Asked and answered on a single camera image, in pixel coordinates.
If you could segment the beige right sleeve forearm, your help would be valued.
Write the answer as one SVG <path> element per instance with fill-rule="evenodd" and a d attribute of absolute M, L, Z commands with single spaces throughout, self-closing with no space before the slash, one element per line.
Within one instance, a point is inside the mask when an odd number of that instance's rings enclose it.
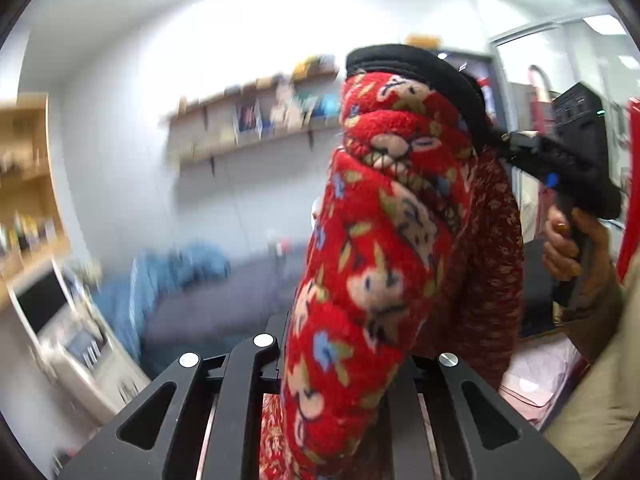
<path fill-rule="evenodd" d="M 639 258 L 623 283 L 612 271 L 600 292 L 561 310 L 560 326 L 589 370 L 544 436 L 580 478 L 592 479 L 639 414 Z"/>

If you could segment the person's right hand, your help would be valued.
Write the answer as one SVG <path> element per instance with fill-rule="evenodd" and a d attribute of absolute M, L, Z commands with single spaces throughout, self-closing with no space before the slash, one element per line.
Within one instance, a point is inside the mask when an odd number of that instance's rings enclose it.
<path fill-rule="evenodd" d="M 592 253 L 588 263 L 580 263 L 580 249 L 575 240 L 576 229 L 591 240 Z M 596 298 L 605 288 L 613 272 L 610 258 L 610 238 L 608 229 L 591 214 L 578 208 L 572 209 L 572 218 L 555 205 L 548 210 L 544 224 L 544 255 L 542 261 L 551 275 L 560 282 L 569 282 L 573 278 L 582 278 L 580 296 L 585 302 Z"/>

